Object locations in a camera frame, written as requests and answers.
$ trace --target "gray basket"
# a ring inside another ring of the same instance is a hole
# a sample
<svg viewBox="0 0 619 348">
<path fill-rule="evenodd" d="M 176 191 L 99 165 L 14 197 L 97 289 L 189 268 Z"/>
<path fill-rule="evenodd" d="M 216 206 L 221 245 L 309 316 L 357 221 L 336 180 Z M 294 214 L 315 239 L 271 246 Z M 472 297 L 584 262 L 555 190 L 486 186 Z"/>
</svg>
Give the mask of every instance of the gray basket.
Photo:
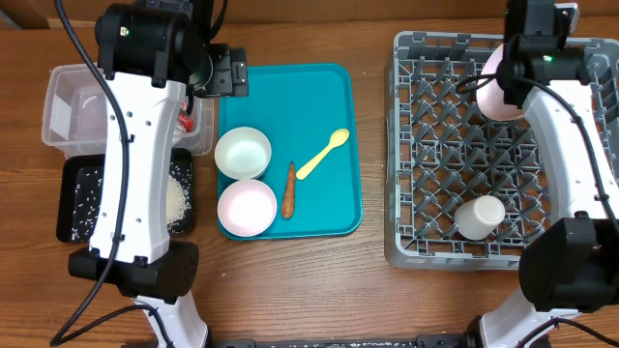
<svg viewBox="0 0 619 348">
<path fill-rule="evenodd" d="M 545 174 L 525 121 L 486 118 L 456 84 L 479 74 L 502 36 L 402 32 L 388 68 L 385 257 L 396 267 L 516 270 L 549 227 Z M 619 43 L 569 39 L 585 49 L 596 122 L 615 177 L 619 159 Z M 454 211 L 492 194 L 503 223 L 483 241 L 457 233 Z"/>
</svg>

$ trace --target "clear plastic container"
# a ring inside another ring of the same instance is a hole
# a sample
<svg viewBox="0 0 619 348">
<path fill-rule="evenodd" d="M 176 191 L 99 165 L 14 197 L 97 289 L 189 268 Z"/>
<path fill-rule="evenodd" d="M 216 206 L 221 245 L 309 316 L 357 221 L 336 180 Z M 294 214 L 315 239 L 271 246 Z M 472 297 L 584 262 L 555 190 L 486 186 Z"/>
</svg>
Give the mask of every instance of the clear plastic container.
<svg viewBox="0 0 619 348">
<path fill-rule="evenodd" d="M 175 130 L 173 147 L 206 155 L 213 145 L 213 100 L 196 99 L 190 118 L 193 130 Z M 61 66 L 51 72 L 41 136 L 43 143 L 63 151 L 67 158 L 105 153 L 105 94 L 86 65 Z"/>
</svg>

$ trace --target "white granules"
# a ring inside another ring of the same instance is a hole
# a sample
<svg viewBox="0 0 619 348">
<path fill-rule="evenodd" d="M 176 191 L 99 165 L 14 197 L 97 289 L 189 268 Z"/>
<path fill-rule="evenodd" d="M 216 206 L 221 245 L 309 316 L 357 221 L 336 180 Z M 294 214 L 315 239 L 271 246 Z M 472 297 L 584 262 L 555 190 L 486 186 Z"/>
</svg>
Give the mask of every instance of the white granules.
<svg viewBox="0 0 619 348">
<path fill-rule="evenodd" d="M 187 202 L 189 191 L 183 189 L 181 183 L 171 175 L 167 175 L 167 194 L 165 200 L 165 217 L 168 225 L 173 225 L 183 218 L 185 211 L 190 208 Z"/>
</svg>

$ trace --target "carrot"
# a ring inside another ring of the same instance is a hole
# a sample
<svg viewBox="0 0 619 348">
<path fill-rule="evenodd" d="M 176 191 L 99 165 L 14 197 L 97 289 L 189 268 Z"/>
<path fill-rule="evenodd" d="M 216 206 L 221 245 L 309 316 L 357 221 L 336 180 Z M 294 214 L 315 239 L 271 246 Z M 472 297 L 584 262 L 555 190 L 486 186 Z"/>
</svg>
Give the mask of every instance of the carrot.
<svg viewBox="0 0 619 348">
<path fill-rule="evenodd" d="M 283 194 L 283 203 L 281 204 L 281 215 L 285 219 L 292 218 L 294 214 L 294 184 L 297 180 L 294 163 L 290 162 L 288 168 L 288 180 L 286 180 L 286 189 Z"/>
</svg>

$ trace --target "black tray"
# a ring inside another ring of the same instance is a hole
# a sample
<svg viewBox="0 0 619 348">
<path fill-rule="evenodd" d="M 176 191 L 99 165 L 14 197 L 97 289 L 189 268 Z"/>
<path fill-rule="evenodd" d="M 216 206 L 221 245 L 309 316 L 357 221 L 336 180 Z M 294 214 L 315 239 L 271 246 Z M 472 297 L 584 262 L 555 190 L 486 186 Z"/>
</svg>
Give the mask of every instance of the black tray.
<svg viewBox="0 0 619 348">
<path fill-rule="evenodd" d="M 64 243 L 87 242 L 95 230 L 103 187 L 105 155 L 72 157 L 65 162 L 60 188 L 60 203 L 56 222 L 56 238 Z M 192 154 L 186 149 L 172 149 L 169 174 L 189 192 L 189 208 L 174 225 L 168 225 L 170 235 L 192 231 L 193 209 Z"/>
</svg>

